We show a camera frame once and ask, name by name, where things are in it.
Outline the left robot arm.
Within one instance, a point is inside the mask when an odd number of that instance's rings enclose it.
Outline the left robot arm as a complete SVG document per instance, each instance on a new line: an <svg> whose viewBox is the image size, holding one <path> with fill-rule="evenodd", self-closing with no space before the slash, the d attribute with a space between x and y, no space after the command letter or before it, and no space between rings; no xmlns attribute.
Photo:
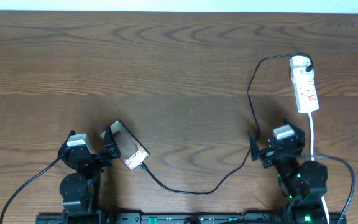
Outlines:
<svg viewBox="0 0 358 224"><path fill-rule="evenodd" d="M60 183L63 197L63 223L114 223L114 216L99 206L101 174L110 167L121 152L108 126L102 135L104 152L92 154L86 134L70 131L58 151L58 159L75 172Z"/></svg>

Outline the white USB charger plug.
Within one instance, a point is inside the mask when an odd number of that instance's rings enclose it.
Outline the white USB charger plug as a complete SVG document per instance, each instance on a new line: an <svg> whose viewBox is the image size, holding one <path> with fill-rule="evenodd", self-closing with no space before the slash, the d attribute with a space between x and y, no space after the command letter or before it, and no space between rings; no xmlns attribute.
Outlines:
<svg viewBox="0 0 358 224"><path fill-rule="evenodd" d="M304 67L307 68L311 65L310 59L306 56L296 55L290 59L290 68L293 70L296 67Z"/></svg>

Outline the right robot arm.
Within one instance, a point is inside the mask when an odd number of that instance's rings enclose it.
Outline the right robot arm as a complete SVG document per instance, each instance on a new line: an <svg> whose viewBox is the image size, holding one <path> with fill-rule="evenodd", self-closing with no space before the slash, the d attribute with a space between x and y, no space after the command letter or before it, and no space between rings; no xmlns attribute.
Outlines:
<svg viewBox="0 0 358 224"><path fill-rule="evenodd" d="M327 192L328 168L310 159L298 162L305 147L305 132L286 119L283 122L283 126L273 130L268 147L262 150L254 135L249 133L251 158L261 160L265 169L276 168L279 183L291 198L283 209L283 221L321 223L326 219L321 197Z"/></svg>

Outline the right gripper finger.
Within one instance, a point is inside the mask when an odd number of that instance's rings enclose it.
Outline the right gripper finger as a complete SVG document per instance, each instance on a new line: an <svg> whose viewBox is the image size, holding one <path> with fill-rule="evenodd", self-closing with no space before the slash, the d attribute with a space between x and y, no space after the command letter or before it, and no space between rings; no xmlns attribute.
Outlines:
<svg viewBox="0 0 358 224"><path fill-rule="evenodd" d="M250 153L253 161L260 159L260 149L257 144L257 140L251 131L248 132L250 141Z"/></svg>
<svg viewBox="0 0 358 224"><path fill-rule="evenodd" d="M284 118L283 122L284 122L284 124L289 125L292 128L292 130L294 130L294 133L297 136L305 136L305 132L302 129L300 129L298 126L296 126L292 122L290 122L288 119Z"/></svg>

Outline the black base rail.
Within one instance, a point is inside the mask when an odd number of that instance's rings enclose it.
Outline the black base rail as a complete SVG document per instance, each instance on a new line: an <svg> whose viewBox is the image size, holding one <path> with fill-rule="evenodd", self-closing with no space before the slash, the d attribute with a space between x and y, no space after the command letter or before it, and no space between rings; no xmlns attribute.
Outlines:
<svg viewBox="0 0 358 224"><path fill-rule="evenodd" d="M37 215L36 224L41 223L113 223L113 224L218 224L218 223L288 223L271 214L246 213L245 215L141 215L139 213L119 213L109 215L106 221L99 221L96 216L85 221L84 218L68 217L63 215Z"/></svg>

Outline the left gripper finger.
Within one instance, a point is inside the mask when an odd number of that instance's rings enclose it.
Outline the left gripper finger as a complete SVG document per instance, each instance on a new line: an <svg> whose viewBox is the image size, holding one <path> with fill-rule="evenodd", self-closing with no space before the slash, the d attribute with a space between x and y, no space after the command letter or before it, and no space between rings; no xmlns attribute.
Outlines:
<svg viewBox="0 0 358 224"><path fill-rule="evenodd" d="M111 127L109 125L106 126L103 137L103 145L104 148L111 154L116 153L116 143L112 138Z"/></svg>
<svg viewBox="0 0 358 224"><path fill-rule="evenodd" d="M76 132L75 132L74 130L71 130L71 131L69 132L69 134L68 134L66 140L63 142L63 144L61 145L60 148L61 148L61 149L66 148L67 142L68 142L69 138L70 138L72 135L75 135L75 134L76 134Z"/></svg>

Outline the white power strip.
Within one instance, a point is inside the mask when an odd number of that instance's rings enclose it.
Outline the white power strip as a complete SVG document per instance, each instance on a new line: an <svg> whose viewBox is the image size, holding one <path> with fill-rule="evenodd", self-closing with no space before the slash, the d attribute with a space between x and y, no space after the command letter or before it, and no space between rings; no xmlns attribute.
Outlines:
<svg viewBox="0 0 358 224"><path fill-rule="evenodd" d="M319 103L314 83L314 70L307 72L306 67L295 67L291 71L291 80L298 112L308 114L318 110Z"/></svg>

